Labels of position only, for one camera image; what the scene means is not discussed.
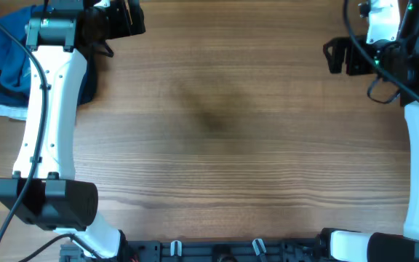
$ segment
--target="wooden tabletop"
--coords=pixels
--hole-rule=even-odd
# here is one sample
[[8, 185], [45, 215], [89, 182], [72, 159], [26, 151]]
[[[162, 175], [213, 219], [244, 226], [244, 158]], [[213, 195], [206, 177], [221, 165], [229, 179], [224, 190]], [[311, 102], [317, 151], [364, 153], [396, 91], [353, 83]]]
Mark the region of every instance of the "wooden tabletop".
[[[26, 3], [0, 0], [0, 16]], [[109, 42], [116, 56], [97, 58], [97, 96], [77, 113], [76, 179], [96, 183], [107, 221], [131, 240], [401, 234], [403, 110], [367, 99], [373, 76], [329, 73], [322, 45], [346, 35], [341, 4], [144, 1], [146, 34]], [[0, 117], [0, 177], [23, 130]], [[0, 204], [0, 226], [6, 214]], [[0, 261], [54, 235], [14, 219]]]

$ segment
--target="wooden table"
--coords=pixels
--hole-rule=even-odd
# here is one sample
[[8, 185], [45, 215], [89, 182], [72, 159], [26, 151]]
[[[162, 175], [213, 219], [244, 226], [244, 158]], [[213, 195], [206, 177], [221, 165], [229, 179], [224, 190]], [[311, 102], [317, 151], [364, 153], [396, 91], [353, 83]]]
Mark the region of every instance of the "wooden table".
[[[0, 16], [26, 4], [0, 0]], [[373, 76], [327, 70], [323, 43], [346, 34], [340, 1], [142, 5], [146, 34], [109, 42], [116, 56], [97, 58], [97, 97], [77, 113], [76, 178], [96, 183], [110, 223], [133, 240], [402, 233], [403, 110], [366, 98]], [[0, 177], [23, 129], [0, 117]], [[0, 204], [0, 226], [6, 214]], [[0, 261], [54, 235], [14, 219]]]

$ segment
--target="robotic arm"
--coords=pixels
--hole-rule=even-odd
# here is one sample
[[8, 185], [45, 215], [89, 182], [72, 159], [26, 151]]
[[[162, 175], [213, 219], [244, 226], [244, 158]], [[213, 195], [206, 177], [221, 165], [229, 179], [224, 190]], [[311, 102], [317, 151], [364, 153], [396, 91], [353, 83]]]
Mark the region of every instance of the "robotic arm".
[[[75, 258], [78, 261], [136, 261], [132, 251], [136, 243], [128, 242], [97, 212], [96, 186], [74, 180], [72, 144], [76, 102], [91, 46], [105, 44], [106, 39], [144, 33], [143, 12], [138, 0], [53, 0], [52, 6], [53, 12], [33, 14], [26, 44], [43, 68], [49, 88], [41, 154], [39, 159], [31, 157], [42, 101], [40, 76], [32, 70], [23, 144], [12, 178], [0, 178], [0, 201], [12, 208], [31, 165], [37, 164], [34, 180], [16, 212], [19, 219], [43, 230], [75, 235], [74, 242], [81, 248]], [[401, 26], [397, 0], [368, 1], [360, 5], [360, 13], [370, 24], [368, 34], [360, 37], [367, 54], [419, 95], [419, 1], [410, 1]], [[324, 53], [333, 74], [341, 72], [344, 60], [350, 76], [374, 73], [349, 38], [333, 39], [325, 44]], [[316, 239], [225, 243], [241, 254], [251, 252], [251, 256], [240, 255], [239, 262], [253, 261], [253, 256], [262, 262], [419, 261], [419, 104], [402, 93], [401, 105], [410, 132], [412, 161], [410, 206], [403, 237], [324, 229]], [[141, 251], [143, 261], [207, 261], [208, 250], [215, 243], [140, 243], [141, 247], [148, 245], [155, 248]], [[66, 254], [62, 257], [63, 261], [71, 258]]]

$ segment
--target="wood grain surface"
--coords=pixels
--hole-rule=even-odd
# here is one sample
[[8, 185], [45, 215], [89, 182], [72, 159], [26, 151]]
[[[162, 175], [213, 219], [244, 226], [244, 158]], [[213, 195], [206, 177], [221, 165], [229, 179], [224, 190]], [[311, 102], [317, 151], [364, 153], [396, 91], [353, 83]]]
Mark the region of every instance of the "wood grain surface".
[[[0, 16], [33, 2], [0, 0]], [[322, 45], [346, 34], [341, 1], [142, 5], [148, 31], [109, 42], [116, 56], [97, 58], [97, 97], [76, 119], [76, 178], [96, 183], [110, 223], [131, 240], [402, 233], [403, 110], [366, 98], [372, 76], [327, 70]], [[23, 129], [0, 117], [0, 177], [11, 174]], [[6, 214], [0, 204], [0, 226]], [[14, 219], [0, 261], [53, 236]]]

